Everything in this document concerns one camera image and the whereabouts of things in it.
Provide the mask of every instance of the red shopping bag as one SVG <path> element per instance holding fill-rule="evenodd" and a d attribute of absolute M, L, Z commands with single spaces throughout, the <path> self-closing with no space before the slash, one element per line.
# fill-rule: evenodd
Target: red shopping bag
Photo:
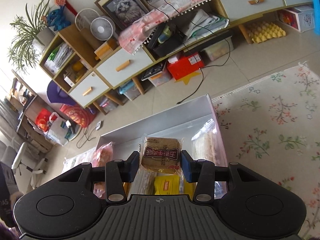
<path fill-rule="evenodd" d="M 36 125 L 44 132 L 49 130 L 49 117 L 51 112 L 45 108 L 42 108 L 41 112 L 36 118 Z"/>

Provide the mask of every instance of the cat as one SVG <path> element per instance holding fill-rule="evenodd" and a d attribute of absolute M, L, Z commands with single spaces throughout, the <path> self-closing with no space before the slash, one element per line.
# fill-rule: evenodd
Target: cat
<path fill-rule="evenodd" d="M 125 27 L 145 15 L 145 12 L 134 0 L 118 0 L 118 3 L 114 4 L 116 16 Z"/>

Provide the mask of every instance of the yellow star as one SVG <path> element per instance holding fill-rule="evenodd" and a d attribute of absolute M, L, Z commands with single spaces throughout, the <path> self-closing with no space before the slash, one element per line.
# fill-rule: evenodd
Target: yellow star
<path fill-rule="evenodd" d="M 176 82 L 183 81 L 185 85 L 188 85 L 190 79 L 191 79 L 192 77 L 197 76 L 197 75 L 200 75 L 200 73 L 195 71 L 195 72 L 190 73 L 189 75 L 186 75 L 186 76 L 183 77 L 183 78 L 180 78 L 180 79 L 176 80 Z"/>

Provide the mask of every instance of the fan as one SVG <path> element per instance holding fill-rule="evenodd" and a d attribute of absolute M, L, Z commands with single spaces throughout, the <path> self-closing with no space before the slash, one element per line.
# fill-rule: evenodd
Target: fan
<path fill-rule="evenodd" d="M 98 17 L 100 17 L 100 14 L 96 10 L 90 8 L 83 9 L 76 16 L 76 27 L 79 31 L 81 31 L 83 28 L 90 30 L 92 21 Z"/>
<path fill-rule="evenodd" d="M 90 26 L 91 33 L 100 41 L 107 41 L 112 35 L 116 35 L 116 25 L 107 16 L 96 18 Z"/>

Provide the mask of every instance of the wooden drawer handle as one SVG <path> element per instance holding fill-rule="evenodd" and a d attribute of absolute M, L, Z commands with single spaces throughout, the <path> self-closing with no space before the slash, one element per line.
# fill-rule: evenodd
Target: wooden drawer handle
<path fill-rule="evenodd" d="M 116 71 L 119 72 L 120 70 L 123 70 L 124 68 L 126 68 L 127 66 L 129 66 L 130 64 L 130 60 L 128 59 L 126 62 L 124 62 L 123 64 L 121 64 L 119 67 L 116 67 Z"/>
<path fill-rule="evenodd" d="M 251 0 L 251 1 L 249 1 L 249 3 L 251 4 L 251 5 L 255 5 L 255 4 L 258 4 L 258 3 L 262 3 L 262 2 L 264 2 L 265 0 Z"/>
<path fill-rule="evenodd" d="M 86 92 L 84 92 L 82 95 L 83 95 L 83 96 L 86 96 L 86 95 L 90 94 L 91 91 L 92 91 L 92 87 L 90 87 L 90 88 L 89 88 Z"/>

